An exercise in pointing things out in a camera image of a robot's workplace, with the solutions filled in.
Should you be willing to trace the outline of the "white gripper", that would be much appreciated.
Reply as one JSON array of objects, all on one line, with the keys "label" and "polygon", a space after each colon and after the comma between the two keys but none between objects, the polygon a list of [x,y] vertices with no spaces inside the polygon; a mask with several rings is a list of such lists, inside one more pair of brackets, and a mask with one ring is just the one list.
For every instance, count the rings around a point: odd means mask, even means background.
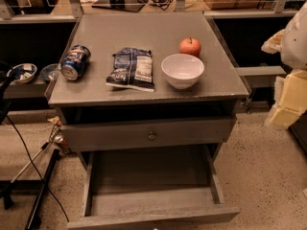
[{"label": "white gripper", "polygon": [[[293,69],[307,69],[307,2],[282,29],[261,46],[268,54],[281,51],[281,61]],[[274,100],[266,127],[288,129],[307,110],[307,71],[293,70],[274,83]]]}]

